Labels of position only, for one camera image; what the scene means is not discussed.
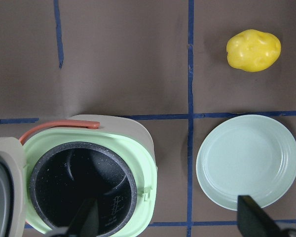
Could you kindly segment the green plate near right arm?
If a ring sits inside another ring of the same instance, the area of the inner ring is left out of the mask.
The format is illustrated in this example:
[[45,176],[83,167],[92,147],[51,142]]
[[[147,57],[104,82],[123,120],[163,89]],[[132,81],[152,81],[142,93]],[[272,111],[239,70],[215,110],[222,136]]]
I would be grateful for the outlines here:
[[296,178],[296,140],[273,118],[231,118],[206,136],[195,169],[200,188],[215,204],[236,210],[238,197],[249,195],[267,207]]

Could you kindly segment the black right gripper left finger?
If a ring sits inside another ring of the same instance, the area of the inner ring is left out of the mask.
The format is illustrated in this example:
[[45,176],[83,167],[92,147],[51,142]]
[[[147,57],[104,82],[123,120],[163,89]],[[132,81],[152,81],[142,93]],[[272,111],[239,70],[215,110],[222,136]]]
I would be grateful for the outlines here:
[[77,214],[71,221],[67,237],[96,237],[99,232],[99,210],[96,198],[83,201]]

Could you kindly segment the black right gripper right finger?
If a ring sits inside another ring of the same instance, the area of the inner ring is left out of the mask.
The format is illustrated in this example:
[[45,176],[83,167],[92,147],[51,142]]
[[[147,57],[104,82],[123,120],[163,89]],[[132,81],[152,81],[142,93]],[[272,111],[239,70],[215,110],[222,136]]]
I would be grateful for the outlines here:
[[237,227],[243,237],[285,237],[286,233],[251,196],[238,196]]

